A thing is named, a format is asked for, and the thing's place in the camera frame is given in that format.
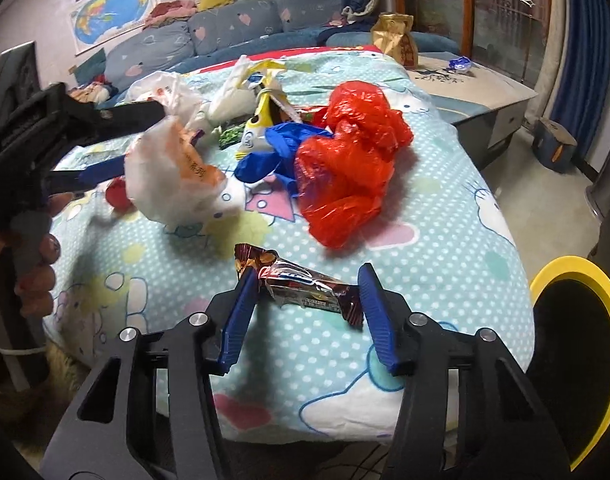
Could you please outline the person left hand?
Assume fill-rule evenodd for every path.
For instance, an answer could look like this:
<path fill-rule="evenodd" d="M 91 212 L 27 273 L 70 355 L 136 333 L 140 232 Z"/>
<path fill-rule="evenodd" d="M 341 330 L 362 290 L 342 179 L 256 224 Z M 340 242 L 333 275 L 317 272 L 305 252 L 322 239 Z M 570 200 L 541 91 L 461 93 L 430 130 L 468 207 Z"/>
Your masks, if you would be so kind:
<path fill-rule="evenodd" d="M 0 233 L 0 254 L 11 242 L 11 234 Z M 14 294 L 22 300 L 20 313 L 25 318 L 44 318 L 52 312 L 51 290 L 56 281 L 53 265 L 60 258 L 61 252 L 58 239 L 51 233 L 46 234 L 39 245 L 38 263 L 16 280 Z"/>

